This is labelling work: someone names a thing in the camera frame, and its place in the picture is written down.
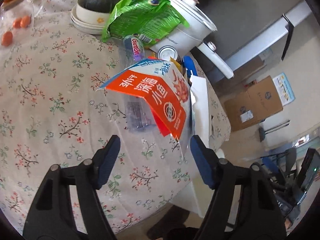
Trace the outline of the orange blue white carton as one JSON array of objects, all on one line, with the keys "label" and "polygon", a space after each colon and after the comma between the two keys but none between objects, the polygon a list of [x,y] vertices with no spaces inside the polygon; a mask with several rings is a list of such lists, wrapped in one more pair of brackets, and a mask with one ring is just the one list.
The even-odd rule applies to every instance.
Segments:
[{"label": "orange blue white carton", "polygon": [[170,135],[182,153],[192,134],[190,86],[171,61],[143,59],[103,83],[99,90],[111,90],[145,103],[143,113],[152,120],[163,137]]}]

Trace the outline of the broom with dustpan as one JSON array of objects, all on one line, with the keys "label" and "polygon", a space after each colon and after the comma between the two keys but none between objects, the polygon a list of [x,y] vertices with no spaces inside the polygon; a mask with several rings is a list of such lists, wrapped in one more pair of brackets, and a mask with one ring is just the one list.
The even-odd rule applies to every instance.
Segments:
[{"label": "broom with dustpan", "polygon": [[283,122],[281,124],[278,124],[276,126],[273,126],[273,127],[269,128],[269,129],[264,129],[262,126],[259,127],[258,132],[259,132],[259,140],[260,140],[260,142],[263,142],[265,140],[265,137],[266,137],[267,134],[270,134],[272,132],[278,131],[278,130],[284,128],[284,127],[289,126],[290,122],[291,122],[291,120],[287,120],[287,121],[285,121],[285,122]]}]

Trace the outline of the floral tablecloth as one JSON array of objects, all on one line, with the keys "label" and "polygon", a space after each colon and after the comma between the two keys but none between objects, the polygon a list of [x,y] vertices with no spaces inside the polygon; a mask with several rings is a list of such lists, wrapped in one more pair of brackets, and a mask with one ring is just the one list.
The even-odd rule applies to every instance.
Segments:
[{"label": "floral tablecloth", "polygon": [[98,196],[114,232],[157,212],[198,174],[158,129],[132,133],[122,96],[98,88],[121,70],[119,47],[71,24],[77,0],[42,0],[31,35],[1,50],[1,210],[22,232],[53,164],[75,166],[110,137],[121,140]]}]

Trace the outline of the lower cardboard box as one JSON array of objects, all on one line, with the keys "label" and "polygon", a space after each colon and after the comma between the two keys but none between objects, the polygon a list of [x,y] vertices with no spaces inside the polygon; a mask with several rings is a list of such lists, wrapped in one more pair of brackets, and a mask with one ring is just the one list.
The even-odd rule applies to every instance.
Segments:
[{"label": "lower cardboard box", "polygon": [[231,124],[231,131],[236,132],[256,125],[259,121],[257,110],[257,104],[249,92],[241,92],[227,100],[225,111]]}]

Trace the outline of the cardboard box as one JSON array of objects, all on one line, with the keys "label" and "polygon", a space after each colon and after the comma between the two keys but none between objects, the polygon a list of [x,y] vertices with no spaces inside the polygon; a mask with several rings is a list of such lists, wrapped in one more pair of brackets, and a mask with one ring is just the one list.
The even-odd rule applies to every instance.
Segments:
[{"label": "cardboard box", "polygon": [[272,77],[268,76],[247,90],[248,110],[255,120],[263,120],[283,110],[281,99]]},{"label": "cardboard box", "polygon": [[241,92],[227,100],[225,111],[231,124],[231,131],[236,132],[256,125],[259,121],[257,110],[257,104],[249,92]]}]

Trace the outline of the upper cardboard box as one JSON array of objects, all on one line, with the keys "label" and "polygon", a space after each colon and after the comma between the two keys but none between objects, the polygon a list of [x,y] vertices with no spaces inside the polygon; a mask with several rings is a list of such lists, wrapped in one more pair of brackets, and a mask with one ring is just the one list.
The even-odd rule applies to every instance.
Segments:
[{"label": "upper cardboard box", "polygon": [[283,110],[281,99],[272,77],[268,76],[247,90],[248,110],[255,120],[263,120]]}]

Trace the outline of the blue white poster box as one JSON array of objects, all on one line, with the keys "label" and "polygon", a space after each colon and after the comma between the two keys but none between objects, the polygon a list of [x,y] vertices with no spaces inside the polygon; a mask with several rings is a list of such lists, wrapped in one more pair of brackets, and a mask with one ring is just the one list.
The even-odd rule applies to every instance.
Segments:
[{"label": "blue white poster box", "polygon": [[277,75],[272,79],[272,81],[276,87],[283,106],[288,105],[296,99],[285,73]]}]

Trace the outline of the crumpled white tissue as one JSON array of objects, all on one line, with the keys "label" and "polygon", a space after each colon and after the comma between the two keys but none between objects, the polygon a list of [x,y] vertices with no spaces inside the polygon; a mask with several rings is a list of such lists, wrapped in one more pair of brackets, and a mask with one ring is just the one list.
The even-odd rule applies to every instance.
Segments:
[{"label": "crumpled white tissue", "polygon": [[209,146],[211,119],[209,114],[207,81],[203,77],[190,77],[191,109],[195,134],[200,137],[205,146]]}]

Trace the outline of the blue white food box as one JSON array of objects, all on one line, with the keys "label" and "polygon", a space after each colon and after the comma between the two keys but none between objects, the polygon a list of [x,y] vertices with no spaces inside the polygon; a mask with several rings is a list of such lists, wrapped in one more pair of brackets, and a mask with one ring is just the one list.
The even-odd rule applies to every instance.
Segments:
[{"label": "blue white food box", "polygon": [[182,59],[182,65],[185,68],[185,73],[187,75],[188,80],[192,75],[197,76],[197,70],[195,67],[195,63],[189,56],[184,56]]}]

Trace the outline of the small orange tomato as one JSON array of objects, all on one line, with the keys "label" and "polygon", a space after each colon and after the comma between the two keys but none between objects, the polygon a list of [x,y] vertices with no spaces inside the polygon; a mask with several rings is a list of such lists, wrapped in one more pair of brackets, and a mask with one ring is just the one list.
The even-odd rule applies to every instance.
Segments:
[{"label": "small orange tomato", "polygon": [[12,44],[12,41],[13,41],[13,34],[12,32],[7,31],[2,35],[1,45],[5,47],[10,46]]},{"label": "small orange tomato", "polygon": [[14,29],[20,29],[20,27],[21,27],[21,20],[22,20],[21,17],[20,17],[20,18],[16,18],[16,19],[13,21],[12,27],[13,27]]},{"label": "small orange tomato", "polygon": [[27,28],[31,24],[31,17],[29,15],[24,16],[21,18],[20,27]]}]

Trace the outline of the red cartoon drink can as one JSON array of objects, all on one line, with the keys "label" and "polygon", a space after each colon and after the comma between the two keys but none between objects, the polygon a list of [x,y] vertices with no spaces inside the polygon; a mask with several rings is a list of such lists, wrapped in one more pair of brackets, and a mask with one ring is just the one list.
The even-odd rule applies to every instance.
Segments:
[{"label": "red cartoon drink can", "polygon": [[172,46],[163,46],[157,53],[157,58],[165,61],[170,61],[170,59],[177,60],[178,52]]}]

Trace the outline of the stacked white plates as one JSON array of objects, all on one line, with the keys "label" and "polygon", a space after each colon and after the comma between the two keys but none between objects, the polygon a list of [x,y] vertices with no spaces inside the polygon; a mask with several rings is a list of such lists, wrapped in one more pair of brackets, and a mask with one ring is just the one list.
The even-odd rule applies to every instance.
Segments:
[{"label": "stacked white plates", "polygon": [[104,28],[102,25],[93,25],[80,21],[76,16],[76,6],[71,10],[71,24],[79,31],[91,35],[101,35]]}]

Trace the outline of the white electric cooking pot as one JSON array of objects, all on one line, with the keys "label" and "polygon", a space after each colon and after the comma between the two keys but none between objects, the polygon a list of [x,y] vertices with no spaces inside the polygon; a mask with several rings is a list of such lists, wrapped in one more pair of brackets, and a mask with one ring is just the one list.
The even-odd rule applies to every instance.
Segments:
[{"label": "white electric cooking pot", "polygon": [[170,5],[184,17],[189,26],[185,27],[179,24],[170,34],[151,46],[150,49],[158,52],[164,46],[172,46],[180,56],[184,56],[196,47],[215,64],[225,77],[231,79],[234,73],[228,64],[215,52],[215,45],[212,42],[204,41],[204,38],[209,34],[217,31],[217,27],[212,20],[196,6],[198,1],[169,1]]}]

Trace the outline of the cream ceramic bowl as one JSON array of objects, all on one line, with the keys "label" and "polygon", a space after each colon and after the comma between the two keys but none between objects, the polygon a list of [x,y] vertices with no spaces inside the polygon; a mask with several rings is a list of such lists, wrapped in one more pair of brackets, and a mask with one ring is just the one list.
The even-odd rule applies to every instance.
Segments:
[{"label": "cream ceramic bowl", "polygon": [[78,0],[75,7],[75,16],[81,22],[91,25],[105,25],[110,13],[96,12],[85,8],[85,0]]}]

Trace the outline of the clear glass jar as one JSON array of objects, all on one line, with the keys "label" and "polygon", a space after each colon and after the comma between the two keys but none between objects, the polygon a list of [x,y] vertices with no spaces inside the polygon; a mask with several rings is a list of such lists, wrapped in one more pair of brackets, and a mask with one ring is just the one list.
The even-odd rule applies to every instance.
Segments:
[{"label": "clear glass jar", "polygon": [[[42,0],[14,0],[1,6],[1,40],[5,32],[10,31],[13,34],[12,44],[7,47],[1,45],[1,50],[10,48],[31,35],[35,17],[42,8]],[[31,24],[27,28],[14,29],[12,27],[13,21],[26,15],[31,17]]]}]

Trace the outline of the grey refrigerator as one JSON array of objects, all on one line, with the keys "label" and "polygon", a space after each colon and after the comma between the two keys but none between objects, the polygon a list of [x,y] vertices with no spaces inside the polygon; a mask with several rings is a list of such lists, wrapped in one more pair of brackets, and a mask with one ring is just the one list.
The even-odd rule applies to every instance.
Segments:
[{"label": "grey refrigerator", "polygon": [[287,58],[317,33],[317,21],[304,0],[199,0],[217,31],[207,42],[239,78]]}]

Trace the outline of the dark green pumpkin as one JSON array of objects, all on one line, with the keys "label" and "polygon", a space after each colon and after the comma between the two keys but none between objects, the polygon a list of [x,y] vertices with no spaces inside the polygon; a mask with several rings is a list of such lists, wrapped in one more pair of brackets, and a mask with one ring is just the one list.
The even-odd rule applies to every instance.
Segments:
[{"label": "dark green pumpkin", "polygon": [[84,0],[84,8],[102,13],[111,13],[120,0]]}]

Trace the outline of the green snack bag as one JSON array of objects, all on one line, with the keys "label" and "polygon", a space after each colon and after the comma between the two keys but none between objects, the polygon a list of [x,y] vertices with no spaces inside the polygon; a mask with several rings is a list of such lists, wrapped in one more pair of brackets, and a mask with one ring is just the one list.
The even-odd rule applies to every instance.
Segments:
[{"label": "green snack bag", "polygon": [[189,27],[169,0],[120,0],[103,28],[101,40],[107,42],[111,37],[123,40],[133,35],[145,48],[150,48],[180,24]]}]

